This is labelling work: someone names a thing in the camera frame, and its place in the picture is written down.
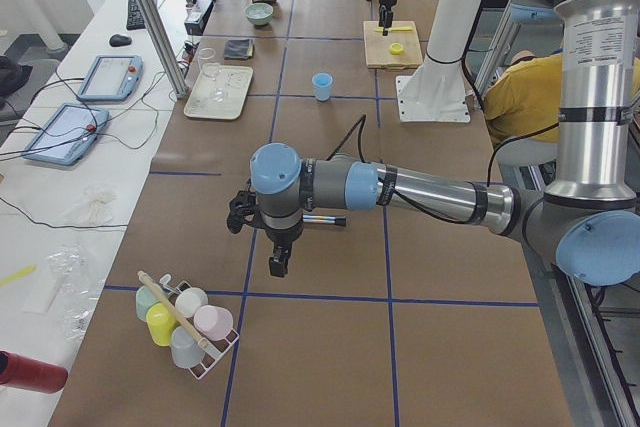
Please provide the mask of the near blue teach pendant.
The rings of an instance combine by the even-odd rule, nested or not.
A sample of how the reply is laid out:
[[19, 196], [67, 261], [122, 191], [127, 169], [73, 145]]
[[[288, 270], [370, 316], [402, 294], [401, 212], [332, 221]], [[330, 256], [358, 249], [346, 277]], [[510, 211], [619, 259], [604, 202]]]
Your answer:
[[110, 113], [104, 108], [62, 104], [22, 156], [55, 165], [73, 165], [88, 152], [109, 119]]

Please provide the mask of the blue teach pendant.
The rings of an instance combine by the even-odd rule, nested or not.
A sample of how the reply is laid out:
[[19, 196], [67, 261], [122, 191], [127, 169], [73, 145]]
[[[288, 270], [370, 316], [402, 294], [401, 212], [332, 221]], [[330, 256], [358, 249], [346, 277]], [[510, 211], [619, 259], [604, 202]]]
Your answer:
[[104, 108], [62, 104], [22, 156], [55, 165], [73, 165], [88, 152], [109, 119], [110, 113]]
[[83, 102], [122, 102], [137, 88], [142, 69], [139, 55], [99, 55], [76, 97]]

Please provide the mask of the yellow cup in rack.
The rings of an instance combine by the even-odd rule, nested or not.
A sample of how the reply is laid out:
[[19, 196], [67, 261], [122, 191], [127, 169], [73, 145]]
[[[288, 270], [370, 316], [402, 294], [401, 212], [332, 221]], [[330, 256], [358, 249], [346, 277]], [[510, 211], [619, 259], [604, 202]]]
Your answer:
[[179, 323], [163, 303], [152, 305], [146, 312], [145, 321], [151, 339], [156, 345], [167, 347], [171, 344], [172, 333]]

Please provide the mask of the black keyboard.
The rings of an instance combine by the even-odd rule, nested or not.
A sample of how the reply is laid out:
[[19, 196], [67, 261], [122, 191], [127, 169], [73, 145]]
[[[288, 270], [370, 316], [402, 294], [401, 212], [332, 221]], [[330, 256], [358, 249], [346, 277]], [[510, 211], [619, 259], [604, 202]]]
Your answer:
[[126, 29], [133, 31], [144, 28], [145, 22], [137, 0], [128, 0]]

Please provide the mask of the grey folded cloth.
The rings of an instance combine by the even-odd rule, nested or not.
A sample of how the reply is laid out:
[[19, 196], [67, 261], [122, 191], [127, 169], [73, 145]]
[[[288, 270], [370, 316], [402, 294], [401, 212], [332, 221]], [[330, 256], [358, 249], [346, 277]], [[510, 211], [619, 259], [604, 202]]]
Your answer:
[[253, 57], [252, 39], [230, 39], [225, 42], [223, 57], [225, 60], [248, 60]]

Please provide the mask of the clear wine glass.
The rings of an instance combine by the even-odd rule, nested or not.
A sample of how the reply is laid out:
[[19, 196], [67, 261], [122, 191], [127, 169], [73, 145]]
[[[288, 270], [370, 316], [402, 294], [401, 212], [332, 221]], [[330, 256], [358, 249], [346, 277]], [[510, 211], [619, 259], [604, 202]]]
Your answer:
[[[197, 61], [201, 74], [216, 83], [217, 77], [220, 74], [220, 63], [217, 61], [215, 49], [210, 47], [199, 48]], [[225, 91], [217, 84], [215, 84], [214, 87], [215, 89], [211, 92], [211, 97], [216, 102], [222, 102], [225, 99]]]

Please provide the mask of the yellow lemon half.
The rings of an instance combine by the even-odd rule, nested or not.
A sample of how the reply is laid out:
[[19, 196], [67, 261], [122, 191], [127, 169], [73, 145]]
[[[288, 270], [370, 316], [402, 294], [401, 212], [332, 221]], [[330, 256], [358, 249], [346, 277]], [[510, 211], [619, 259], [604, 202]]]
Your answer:
[[392, 43], [389, 46], [389, 52], [392, 55], [401, 55], [404, 53], [404, 46], [400, 43]]

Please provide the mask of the cream serving tray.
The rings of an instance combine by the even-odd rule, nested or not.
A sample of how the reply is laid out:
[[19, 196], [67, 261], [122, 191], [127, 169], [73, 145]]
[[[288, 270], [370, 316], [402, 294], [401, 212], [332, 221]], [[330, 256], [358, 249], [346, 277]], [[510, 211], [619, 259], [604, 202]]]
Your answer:
[[251, 67], [228, 65], [221, 65], [215, 77], [200, 74], [186, 102], [184, 114], [192, 119], [238, 119], [252, 77]]

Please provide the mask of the yellow plastic knife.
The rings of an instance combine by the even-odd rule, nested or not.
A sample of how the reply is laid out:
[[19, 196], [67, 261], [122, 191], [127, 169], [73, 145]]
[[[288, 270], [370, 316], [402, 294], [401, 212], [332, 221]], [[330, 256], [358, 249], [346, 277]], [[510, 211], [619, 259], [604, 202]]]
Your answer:
[[402, 26], [392, 26], [392, 27], [388, 27], [388, 28], [384, 28], [384, 27], [375, 27], [374, 28], [374, 32], [379, 32], [379, 33], [383, 33], [383, 32], [407, 32], [407, 31], [413, 31], [414, 27], [412, 25], [402, 25]]

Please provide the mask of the aluminium frame post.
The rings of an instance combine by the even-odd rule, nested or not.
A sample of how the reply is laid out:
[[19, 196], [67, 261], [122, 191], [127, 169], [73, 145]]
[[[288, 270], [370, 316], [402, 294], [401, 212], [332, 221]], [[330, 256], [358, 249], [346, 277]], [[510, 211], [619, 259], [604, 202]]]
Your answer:
[[169, 37], [162, 23], [159, 11], [154, 0], [136, 0], [151, 41], [160, 59], [162, 67], [173, 87], [177, 99], [188, 96], [189, 88], [184, 80], [178, 61], [174, 56]]

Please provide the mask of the pink cup in rack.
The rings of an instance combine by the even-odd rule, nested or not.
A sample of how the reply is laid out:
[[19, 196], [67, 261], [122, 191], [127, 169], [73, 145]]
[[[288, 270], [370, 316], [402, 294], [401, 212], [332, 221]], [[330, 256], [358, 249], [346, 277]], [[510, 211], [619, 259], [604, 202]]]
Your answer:
[[223, 307], [201, 306], [193, 317], [195, 328], [211, 341], [225, 339], [234, 326], [232, 313]]

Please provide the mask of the white cup rack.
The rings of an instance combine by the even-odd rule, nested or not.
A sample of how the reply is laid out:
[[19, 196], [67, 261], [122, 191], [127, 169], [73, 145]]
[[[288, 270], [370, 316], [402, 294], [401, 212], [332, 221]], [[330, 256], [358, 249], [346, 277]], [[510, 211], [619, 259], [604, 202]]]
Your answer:
[[178, 295], [185, 289], [195, 286], [186, 281], [181, 281], [173, 285], [169, 274], [162, 276], [158, 281], [154, 280], [144, 271], [139, 271], [137, 277], [141, 282], [141, 286], [147, 286], [153, 292], [159, 302], [163, 303], [174, 315], [179, 326], [184, 327], [196, 341], [197, 345], [204, 351], [204, 358], [199, 365], [190, 369], [183, 369], [190, 372], [191, 375], [198, 380], [204, 378], [223, 357], [231, 352], [232, 347], [239, 340], [239, 333], [233, 326], [230, 334], [225, 339], [220, 341], [209, 340], [195, 328], [193, 318], [187, 319], [183, 317], [175, 308], [175, 300]]

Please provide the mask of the wooden cutting board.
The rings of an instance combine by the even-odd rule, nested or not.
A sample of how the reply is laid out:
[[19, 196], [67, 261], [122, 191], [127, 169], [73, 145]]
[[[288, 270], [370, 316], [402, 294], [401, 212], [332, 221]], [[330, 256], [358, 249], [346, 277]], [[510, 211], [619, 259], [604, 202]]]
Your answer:
[[363, 30], [368, 68], [418, 68], [423, 63], [414, 21], [394, 21], [386, 35], [377, 21], [364, 21]]

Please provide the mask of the white cup in rack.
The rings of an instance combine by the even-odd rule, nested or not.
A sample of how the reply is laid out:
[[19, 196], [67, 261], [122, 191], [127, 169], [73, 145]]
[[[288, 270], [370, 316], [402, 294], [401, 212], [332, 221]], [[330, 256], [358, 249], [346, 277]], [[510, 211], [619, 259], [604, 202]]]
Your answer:
[[208, 296], [199, 287], [189, 287], [182, 291], [175, 300], [175, 308], [185, 318], [191, 319], [195, 313], [208, 304]]

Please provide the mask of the black computer mouse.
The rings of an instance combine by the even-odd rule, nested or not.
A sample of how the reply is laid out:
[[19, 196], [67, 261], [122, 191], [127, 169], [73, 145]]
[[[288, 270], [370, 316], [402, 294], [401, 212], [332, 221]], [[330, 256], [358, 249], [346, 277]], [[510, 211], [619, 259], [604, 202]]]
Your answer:
[[111, 47], [124, 47], [132, 43], [132, 39], [129, 36], [122, 34], [114, 34], [109, 38], [109, 45]]

